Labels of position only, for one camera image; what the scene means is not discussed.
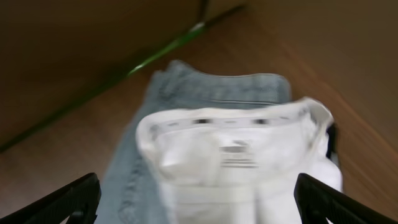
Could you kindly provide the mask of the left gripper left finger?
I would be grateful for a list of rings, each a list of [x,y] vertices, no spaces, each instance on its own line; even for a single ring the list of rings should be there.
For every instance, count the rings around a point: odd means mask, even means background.
[[[1,224],[94,224],[100,198],[100,181],[89,173],[1,218]]]

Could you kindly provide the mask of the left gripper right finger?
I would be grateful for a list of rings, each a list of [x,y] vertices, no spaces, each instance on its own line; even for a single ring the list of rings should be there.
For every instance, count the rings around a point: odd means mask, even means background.
[[[294,198],[302,224],[397,224],[308,174],[298,175]]]

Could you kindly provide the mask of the white t-shirt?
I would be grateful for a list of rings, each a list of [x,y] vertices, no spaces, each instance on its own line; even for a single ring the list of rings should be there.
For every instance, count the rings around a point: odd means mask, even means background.
[[[136,141],[170,223],[300,223],[299,174],[343,187],[326,156],[332,122],[311,98],[252,110],[167,110],[143,118]]]

